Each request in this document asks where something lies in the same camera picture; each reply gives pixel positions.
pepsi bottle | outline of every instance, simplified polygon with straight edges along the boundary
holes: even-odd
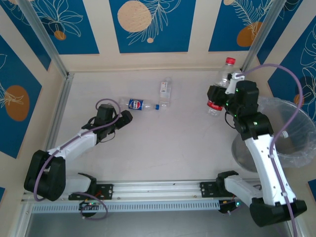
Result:
[[[140,111],[150,111],[159,110],[159,105],[150,100],[133,99],[128,97],[121,97],[119,99],[119,105],[122,110],[140,110]]]

metal bracket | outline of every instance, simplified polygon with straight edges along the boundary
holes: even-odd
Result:
[[[202,198],[229,198],[233,194],[230,192],[220,192],[216,182],[201,182],[199,184],[201,188]]]
[[[93,194],[100,200],[112,200],[113,184],[97,184],[96,192]],[[68,200],[86,200],[87,196],[71,194],[68,196]]]

red label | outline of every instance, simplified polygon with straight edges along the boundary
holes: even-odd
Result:
[[[208,105],[208,107],[211,107],[212,109],[215,109],[218,111],[222,111],[222,109],[223,109],[222,106],[214,105],[214,103],[212,101],[208,101],[207,105]]]

blue label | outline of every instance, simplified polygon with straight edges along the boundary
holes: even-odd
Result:
[[[143,100],[130,99],[129,104],[128,104],[128,108],[130,110],[142,110],[143,102],[144,102]]]

clear plastic bottle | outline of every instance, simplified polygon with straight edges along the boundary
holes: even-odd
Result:
[[[235,61],[236,61],[235,58],[226,58],[226,63],[218,72],[217,81],[214,83],[214,85],[224,87],[224,88],[228,87],[229,81],[227,79],[227,76],[229,73],[232,73],[234,71]],[[223,107],[214,105],[212,101],[207,102],[207,113],[213,117],[219,116],[222,109]]]
[[[159,107],[166,108],[170,106],[170,94],[171,94],[171,78],[165,78],[160,84],[160,98],[159,98]]]
[[[125,110],[125,109],[141,110],[141,111],[159,110],[159,105],[157,105],[151,100],[139,100],[139,99],[131,99],[128,97],[121,97],[118,103],[122,110]]]

